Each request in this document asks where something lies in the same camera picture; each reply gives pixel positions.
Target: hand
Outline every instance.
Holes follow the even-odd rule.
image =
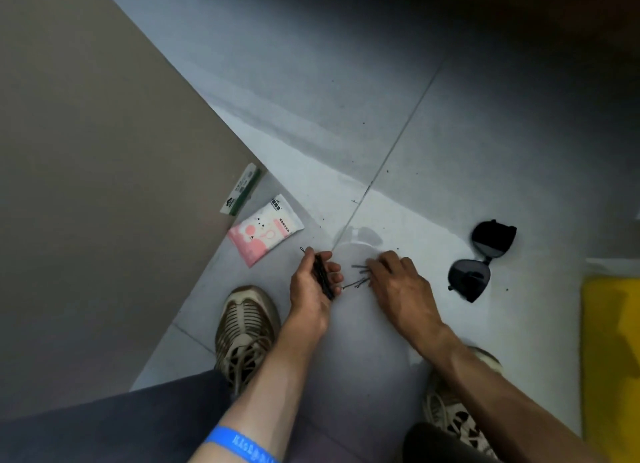
[[[326,270],[329,281],[332,283],[333,294],[339,296],[342,288],[336,286],[344,281],[344,276],[340,274],[340,264],[328,262],[331,259],[332,252],[319,252],[323,260],[324,269]],[[316,281],[313,274],[314,261],[316,253],[310,247],[305,250],[305,256],[302,258],[298,270],[291,277],[291,315],[302,315],[308,317],[308,321],[319,329],[319,335],[322,336],[329,327],[329,311],[331,309],[331,301],[324,296],[322,288]]]
[[[390,250],[378,260],[367,259],[371,287],[378,304],[396,330],[428,359],[447,326],[442,322],[429,282],[418,274],[413,261]]]

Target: yellow object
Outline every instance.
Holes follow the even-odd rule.
[[[640,462],[640,279],[582,286],[582,420],[612,463]]]

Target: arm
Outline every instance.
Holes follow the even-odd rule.
[[[340,265],[327,263],[331,252],[320,254],[332,282],[341,282]],[[331,302],[312,274],[314,256],[314,250],[307,248],[291,278],[291,312],[275,346],[245,392],[218,423],[252,439],[279,461],[289,443],[311,357],[329,323]],[[340,294],[340,288],[333,289],[336,295]],[[244,460],[215,443],[203,443],[190,462]]]
[[[578,436],[481,362],[440,319],[429,282],[393,251],[369,259],[378,302],[400,334],[456,392],[509,463],[601,462]]]

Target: dark gray pants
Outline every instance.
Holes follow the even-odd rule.
[[[0,462],[184,463],[230,404],[216,371],[79,406],[0,423]],[[440,430],[418,424],[404,463],[489,463]]]

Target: black sunglasses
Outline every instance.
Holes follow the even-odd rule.
[[[460,259],[449,270],[449,290],[455,289],[473,303],[483,293],[491,279],[489,263],[504,256],[516,237],[517,228],[492,220],[479,223],[471,233],[471,243],[484,256],[484,261]]]

